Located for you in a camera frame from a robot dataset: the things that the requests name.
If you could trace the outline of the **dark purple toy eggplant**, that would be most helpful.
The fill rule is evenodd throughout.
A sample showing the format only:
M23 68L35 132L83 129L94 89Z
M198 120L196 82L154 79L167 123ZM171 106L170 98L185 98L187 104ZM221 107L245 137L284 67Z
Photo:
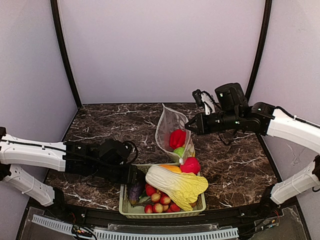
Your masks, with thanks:
M143 194L144 190L144 181L136 182L135 184L132 184L128 187L128 200L132 206L136 205L140 201L140 196Z

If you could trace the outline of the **red toy bell pepper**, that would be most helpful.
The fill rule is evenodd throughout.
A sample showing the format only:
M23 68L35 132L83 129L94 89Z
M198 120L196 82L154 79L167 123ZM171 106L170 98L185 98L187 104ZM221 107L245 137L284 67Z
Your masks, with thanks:
M174 150L185 145L187 133L182 129L174 130L170 134L169 146Z

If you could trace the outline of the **yellow toy lemon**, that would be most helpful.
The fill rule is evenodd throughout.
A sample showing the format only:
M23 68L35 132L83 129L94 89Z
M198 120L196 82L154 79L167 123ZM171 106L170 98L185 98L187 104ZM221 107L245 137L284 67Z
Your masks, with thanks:
M190 158L190 157L195 157L196 155L196 151L195 151L195 147L193 143L189 143L188 145L185 146L185 152L184 152L184 156L186 158Z

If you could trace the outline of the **clear dotted zip top bag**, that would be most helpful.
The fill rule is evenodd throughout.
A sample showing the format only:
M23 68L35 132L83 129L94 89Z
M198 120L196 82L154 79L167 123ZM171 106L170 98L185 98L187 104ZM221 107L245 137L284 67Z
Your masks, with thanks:
M191 131L185 128L188 118L181 112L163 105L162 114L155 132L155 140L170 159L184 164L187 158L194 157L196 150Z

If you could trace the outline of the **green toy apple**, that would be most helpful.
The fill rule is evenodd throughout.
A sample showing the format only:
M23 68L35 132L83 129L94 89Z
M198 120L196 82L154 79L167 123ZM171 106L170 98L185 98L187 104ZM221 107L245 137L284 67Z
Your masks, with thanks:
M180 158L183 156L185 148L183 146L174 149L174 153L177 154Z

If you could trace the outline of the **red toy pomegranate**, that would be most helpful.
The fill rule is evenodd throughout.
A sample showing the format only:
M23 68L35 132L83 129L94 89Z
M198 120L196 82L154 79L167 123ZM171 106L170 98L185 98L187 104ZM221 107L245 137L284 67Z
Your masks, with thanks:
M193 173L193 174L197 175L201 170L201 165L200 165L199 161L197 160L197 158L188 157L185 160L184 164L180 165L180 170L183 173Z

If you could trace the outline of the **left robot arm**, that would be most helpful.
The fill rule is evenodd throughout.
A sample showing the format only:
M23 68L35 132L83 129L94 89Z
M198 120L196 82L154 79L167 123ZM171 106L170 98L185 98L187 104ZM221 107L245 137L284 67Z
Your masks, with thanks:
M7 133L5 127L0 129L1 181L44 207L63 205L64 193L37 180L23 170L23 165L134 185L144 179L144 174L129 160L131 154L138 157L137 147L131 141L120 142L109 138L102 144L40 142L14 137Z

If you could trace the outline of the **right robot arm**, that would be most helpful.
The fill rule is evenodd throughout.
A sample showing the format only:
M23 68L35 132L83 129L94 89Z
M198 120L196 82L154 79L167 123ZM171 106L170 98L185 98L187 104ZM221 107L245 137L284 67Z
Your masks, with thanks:
M253 106L239 83L227 83L215 89L216 102L206 91L199 89L192 96L204 112L198 113L185 124L187 130L197 135L208 135L226 130L254 132L261 136L285 139L316 153L320 151L320 126L288 113L280 106L257 102ZM308 189L320 184L320 157L288 179L269 186L261 198L265 206L278 206Z

